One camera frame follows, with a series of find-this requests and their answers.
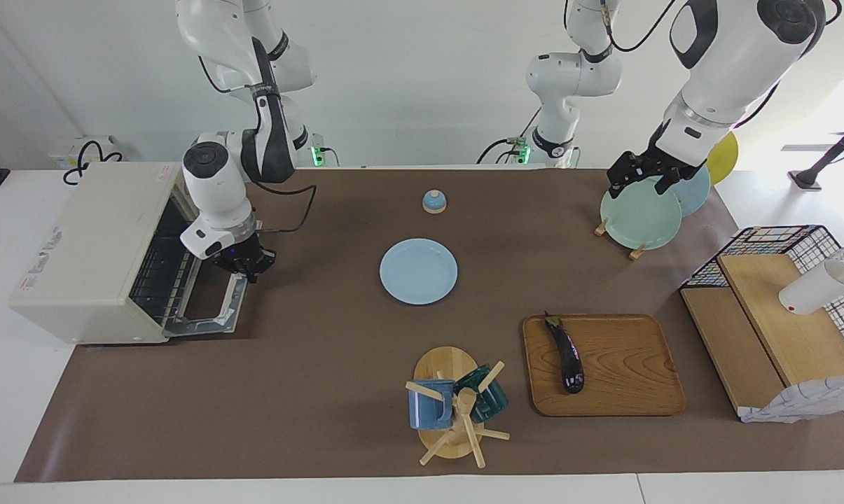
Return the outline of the cream toaster oven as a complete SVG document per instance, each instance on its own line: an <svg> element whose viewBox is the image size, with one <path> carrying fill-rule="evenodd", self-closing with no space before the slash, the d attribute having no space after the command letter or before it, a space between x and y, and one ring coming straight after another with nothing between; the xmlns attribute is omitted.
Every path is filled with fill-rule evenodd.
<svg viewBox="0 0 844 504"><path fill-rule="evenodd" d="M186 316L201 262L179 236L197 216L181 164L94 164L8 305L73 345L230 334L247 289L242 276L230 278L216 316Z"/></svg>

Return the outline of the light blue plate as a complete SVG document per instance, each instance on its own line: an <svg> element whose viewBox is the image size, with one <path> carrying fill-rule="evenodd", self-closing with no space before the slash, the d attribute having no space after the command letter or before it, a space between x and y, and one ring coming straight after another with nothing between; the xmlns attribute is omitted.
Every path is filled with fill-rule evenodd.
<svg viewBox="0 0 844 504"><path fill-rule="evenodd" d="M447 246L437 241L406 239L384 253L379 278L393 299L412 306L431 305L456 287L457 259Z"/></svg>

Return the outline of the dark purple eggplant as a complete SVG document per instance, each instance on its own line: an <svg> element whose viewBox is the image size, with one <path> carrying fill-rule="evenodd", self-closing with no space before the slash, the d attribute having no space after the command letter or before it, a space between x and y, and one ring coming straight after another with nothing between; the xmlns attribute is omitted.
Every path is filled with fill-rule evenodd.
<svg viewBox="0 0 844 504"><path fill-rule="evenodd" d="M560 358L560 380L567 393L580 393L585 386L581 355L559 316L544 312L544 323L552 335Z"/></svg>

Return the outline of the pale blue racked plate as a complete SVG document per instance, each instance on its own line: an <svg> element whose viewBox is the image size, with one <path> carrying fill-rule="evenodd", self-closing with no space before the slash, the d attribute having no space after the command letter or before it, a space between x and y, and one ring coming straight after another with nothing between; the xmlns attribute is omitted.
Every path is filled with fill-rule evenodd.
<svg viewBox="0 0 844 504"><path fill-rule="evenodd" d="M682 217L694 214L703 207L709 197L712 188L711 176L706 164L700 166L695 176L688 181L681 179L677 184L671 186L670 190L677 198Z"/></svg>

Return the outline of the mint green plate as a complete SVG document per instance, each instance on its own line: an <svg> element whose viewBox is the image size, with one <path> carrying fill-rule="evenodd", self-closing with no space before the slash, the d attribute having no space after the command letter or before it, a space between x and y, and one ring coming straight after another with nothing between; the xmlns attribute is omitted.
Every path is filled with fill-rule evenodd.
<svg viewBox="0 0 844 504"><path fill-rule="evenodd" d="M617 197L605 192L600 218L624 248L653 250L670 243L682 224L682 207L670 190L658 194L655 176L626 186Z"/></svg>

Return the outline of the wooden plate rack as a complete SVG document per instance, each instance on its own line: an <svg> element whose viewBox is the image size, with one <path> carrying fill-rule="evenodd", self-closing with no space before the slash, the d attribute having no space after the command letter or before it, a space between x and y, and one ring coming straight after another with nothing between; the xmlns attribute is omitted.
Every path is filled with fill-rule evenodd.
<svg viewBox="0 0 844 504"><path fill-rule="evenodd" d="M608 227L609 220L604 219L601 220L601 223L594 229L594 234L597 237L603 237L607 235L607 227ZM628 259L632 262L638 261L645 252L646 244L640 244L636 249L633 249L630 254L628 255Z"/></svg>

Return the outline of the yellow plate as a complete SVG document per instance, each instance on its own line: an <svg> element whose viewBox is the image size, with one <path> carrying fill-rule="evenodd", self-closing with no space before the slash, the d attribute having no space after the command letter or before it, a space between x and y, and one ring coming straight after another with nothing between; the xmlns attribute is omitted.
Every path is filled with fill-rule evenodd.
<svg viewBox="0 0 844 504"><path fill-rule="evenodd" d="M735 133L730 131L711 150L705 166L709 172L711 185L715 186L732 174L738 163L739 144Z"/></svg>

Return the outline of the brown table mat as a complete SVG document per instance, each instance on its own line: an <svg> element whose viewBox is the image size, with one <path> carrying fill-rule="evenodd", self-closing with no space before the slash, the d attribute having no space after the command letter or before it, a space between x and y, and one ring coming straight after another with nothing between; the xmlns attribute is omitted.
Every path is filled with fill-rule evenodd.
<svg viewBox="0 0 844 504"><path fill-rule="evenodd" d="M742 423L677 294L737 227L719 197L636 262L594 229L597 169L304 170L318 195L300 232L247 290L236 331L160 345L79 346L16 482L475 473L471 457L421 466L408 426L416 361L450 345L504 361L507 411L490 423L486 475L844 469L844 414ZM424 193L446 195L443 213ZM444 299L384 290L390 246L425 238L457 259ZM530 404L520 325L553 314L649 314L664 329L683 414L547 418Z"/></svg>

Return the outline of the black stand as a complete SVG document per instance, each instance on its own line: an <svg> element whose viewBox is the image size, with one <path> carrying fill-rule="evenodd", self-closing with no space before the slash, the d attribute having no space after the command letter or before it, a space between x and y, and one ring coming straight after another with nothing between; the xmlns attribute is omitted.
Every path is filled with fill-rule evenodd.
<svg viewBox="0 0 844 504"><path fill-rule="evenodd" d="M819 173L829 164L837 162L844 153L844 135L832 144L822 157L819 158L813 166L804 170L792 170L789 172L789 178L793 181L797 188L803 190L821 190L821 186L817 183Z"/></svg>

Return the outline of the white plastic cup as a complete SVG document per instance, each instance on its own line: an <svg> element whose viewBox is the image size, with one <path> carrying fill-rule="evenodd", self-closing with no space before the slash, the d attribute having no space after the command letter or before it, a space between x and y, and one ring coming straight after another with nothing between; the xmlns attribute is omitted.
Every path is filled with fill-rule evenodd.
<svg viewBox="0 0 844 504"><path fill-rule="evenodd" d="M784 309L806 316L844 296L844 261L825 260L778 293Z"/></svg>

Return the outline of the wooden serving tray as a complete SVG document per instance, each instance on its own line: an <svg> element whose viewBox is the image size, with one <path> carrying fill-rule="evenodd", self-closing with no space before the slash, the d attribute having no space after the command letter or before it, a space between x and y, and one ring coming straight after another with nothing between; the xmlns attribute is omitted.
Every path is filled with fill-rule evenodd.
<svg viewBox="0 0 844 504"><path fill-rule="evenodd" d="M532 405L547 417L675 416L687 406L662 326L646 314L560 314L579 351L582 392L560 380L543 314L521 323Z"/></svg>

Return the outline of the wooden mug tree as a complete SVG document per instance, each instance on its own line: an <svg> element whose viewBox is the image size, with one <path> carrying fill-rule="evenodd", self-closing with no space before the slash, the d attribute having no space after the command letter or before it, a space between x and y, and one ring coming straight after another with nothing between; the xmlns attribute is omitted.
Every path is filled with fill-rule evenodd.
<svg viewBox="0 0 844 504"><path fill-rule="evenodd" d="M460 348L438 346L422 355L415 365L413 378L410 381L449 379L456 382L479 366L470 354ZM480 383L479 391L485 390L492 380L495 380L501 373L503 367L504 364L501 361L491 366L492 371ZM480 445L483 438L495 438L504 441L511 439L511 434L487 428L485 422L472 422L470 413L475 406L476 396L477 393L469 387L461 389L457 395L453 392L452 426L446 428L446 430L413 429L426 449L424 455L419 459L420 465L427 466L435 457L457 460L465 456L472 456L477 468L484 469L487 462Z"/></svg>

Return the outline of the blue mug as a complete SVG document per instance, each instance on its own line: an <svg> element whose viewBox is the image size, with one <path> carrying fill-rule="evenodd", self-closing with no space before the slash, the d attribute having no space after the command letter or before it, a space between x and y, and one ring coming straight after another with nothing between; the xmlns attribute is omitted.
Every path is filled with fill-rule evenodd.
<svg viewBox="0 0 844 504"><path fill-rule="evenodd" d="M417 431L441 431L451 427L454 385L449 379L406 382L410 426Z"/></svg>

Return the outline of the white patterned cloth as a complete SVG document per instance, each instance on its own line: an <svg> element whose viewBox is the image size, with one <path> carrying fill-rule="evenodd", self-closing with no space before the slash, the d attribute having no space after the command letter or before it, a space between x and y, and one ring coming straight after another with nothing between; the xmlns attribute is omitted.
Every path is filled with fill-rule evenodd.
<svg viewBox="0 0 844 504"><path fill-rule="evenodd" d="M793 424L844 411L844 377L826 377L787 387L764 407L739 407L741 422Z"/></svg>

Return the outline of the teal mug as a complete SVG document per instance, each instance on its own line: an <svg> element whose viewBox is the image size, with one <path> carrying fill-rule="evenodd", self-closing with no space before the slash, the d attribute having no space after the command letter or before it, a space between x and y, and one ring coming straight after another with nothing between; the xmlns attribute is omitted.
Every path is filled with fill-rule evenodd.
<svg viewBox="0 0 844 504"><path fill-rule="evenodd" d="M509 400L499 382L492 380L490 385L483 391L479 391L480 383L491 373L492 368L488 364L477 367L474 371L460 377L453 386L453 392L457 395L461 389L469 387L477 393L475 406L470 413L472 422L483 424L501 414L508 406Z"/></svg>

